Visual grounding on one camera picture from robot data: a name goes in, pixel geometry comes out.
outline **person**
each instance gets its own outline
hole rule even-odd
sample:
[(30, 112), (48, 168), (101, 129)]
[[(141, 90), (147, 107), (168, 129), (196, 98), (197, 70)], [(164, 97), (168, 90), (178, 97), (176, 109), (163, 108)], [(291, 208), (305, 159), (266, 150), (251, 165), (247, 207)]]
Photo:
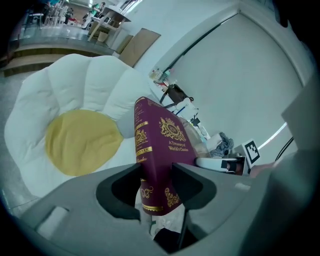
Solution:
[[(105, 5), (106, 5), (106, 3), (105, 3), (105, 2), (102, 2), (102, 3), (101, 3), (101, 8), (103, 8)], [(91, 22), (92, 18), (96, 15), (97, 12), (100, 12), (100, 7), (99, 7), (99, 4), (98, 4), (98, 3), (96, 3), (96, 4), (94, 4), (94, 5), (92, 6), (92, 10), (89, 11), (89, 14), (88, 14), (88, 16), (86, 17), (86, 20), (85, 20), (85, 22), (84, 22), (83, 25), (82, 25), (82, 29), (85, 30), (85, 29), (87, 28), (87, 26), (89, 25), (89, 23)]]
[(74, 15), (74, 9), (70, 8), (65, 14), (64, 24), (68, 25), (68, 20)]
[(101, 16), (103, 15), (102, 13), (103, 13), (104, 9), (105, 9), (105, 3), (102, 2), (102, 3), (101, 3), (101, 8), (99, 9), (99, 12), (97, 12), (97, 13), (94, 15), (94, 17), (96, 17), (96, 18), (101, 18)]

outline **cable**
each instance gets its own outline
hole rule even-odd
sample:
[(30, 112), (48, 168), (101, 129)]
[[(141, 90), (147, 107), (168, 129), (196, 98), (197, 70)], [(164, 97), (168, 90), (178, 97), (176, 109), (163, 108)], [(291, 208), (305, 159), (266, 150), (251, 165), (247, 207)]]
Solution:
[(216, 25), (214, 28), (211, 28), (209, 31), (207, 31), (205, 34), (203, 34), (202, 36), (200, 36), (193, 44), (191, 44), (186, 50), (184, 50), (183, 53), (181, 53), (178, 57), (175, 58), (175, 60), (173, 62), (171, 62), (171, 64), (163, 71), (166, 72), (169, 69), (172, 69), (174, 67), (174, 65), (178, 62), (178, 60), (187, 54), (187, 52), (189, 52), (194, 46), (196, 46), (197, 43), (199, 43), (202, 39), (204, 39), (207, 35), (209, 35), (212, 31), (214, 31), (217, 27), (219, 27), (222, 23), (225, 23), (226, 21), (230, 20), (231, 18), (233, 18), (234, 16), (236, 16), (238, 13), (232, 15), (231, 17), (227, 18), (226, 20), (222, 21), (221, 23), (219, 23), (218, 25)]
[(290, 146), (291, 142), (294, 141), (294, 137), (292, 137), (291, 139), (289, 139), (289, 141), (284, 145), (284, 147), (280, 150), (279, 154), (277, 155), (277, 157), (275, 158), (274, 161), (277, 161), (282, 154), (286, 151), (286, 149)]

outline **wooden step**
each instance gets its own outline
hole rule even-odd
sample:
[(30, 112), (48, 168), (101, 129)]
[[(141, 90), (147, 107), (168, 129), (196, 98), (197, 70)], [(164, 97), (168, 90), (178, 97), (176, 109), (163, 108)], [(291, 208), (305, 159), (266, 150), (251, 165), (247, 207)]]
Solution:
[(20, 73), (39, 71), (56, 62), (65, 54), (40, 54), (14, 58), (8, 65), (1, 68), (4, 77)]
[(7, 55), (4, 55), (2, 58), (0, 58), (0, 68), (4, 67), (7, 64)]
[(102, 52), (88, 47), (77, 45), (29, 44), (23, 45), (16, 49), (13, 58), (45, 54), (79, 54), (87, 57), (97, 57), (101, 55), (112, 55), (112, 53), (112, 50), (110, 50), (109, 52)]

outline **white wall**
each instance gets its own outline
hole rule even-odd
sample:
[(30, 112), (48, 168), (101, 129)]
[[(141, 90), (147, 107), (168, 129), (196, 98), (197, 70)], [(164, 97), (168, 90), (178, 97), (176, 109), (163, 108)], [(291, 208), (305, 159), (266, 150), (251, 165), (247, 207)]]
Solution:
[(265, 2), (266, 5), (262, 5), (257, 0), (241, 0), (239, 11), (263, 28), (278, 43), (297, 71), (302, 85), (305, 86), (317, 72), (316, 66), (292, 29), (282, 27), (276, 22), (275, 13), (270, 9), (272, 6), (270, 0)]
[(208, 30), (237, 13), (238, 0), (143, 0), (127, 14), (124, 28), (135, 35), (141, 28), (161, 34), (134, 67), (144, 75), (165, 68)]
[[(229, 19), (174, 66), (174, 79), (199, 108), (212, 136), (224, 132), (234, 145), (253, 138), (258, 146), (284, 123), (282, 112), (302, 90), (279, 45), (241, 14)], [(288, 127), (264, 146), (260, 163), (275, 160), (291, 138)]]

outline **book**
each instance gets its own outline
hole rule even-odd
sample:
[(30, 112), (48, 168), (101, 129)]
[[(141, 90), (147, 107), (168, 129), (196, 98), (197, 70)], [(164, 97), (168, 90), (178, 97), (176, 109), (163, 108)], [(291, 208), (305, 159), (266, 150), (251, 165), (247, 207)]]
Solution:
[(143, 210), (166, 215), (182, 203), (172, 186), (172, 164), (194, 165), (194, 149), (180, 119), (147, 97), (134, 105), (134, 137), (136, 162), (143, 170), (139, 189)]

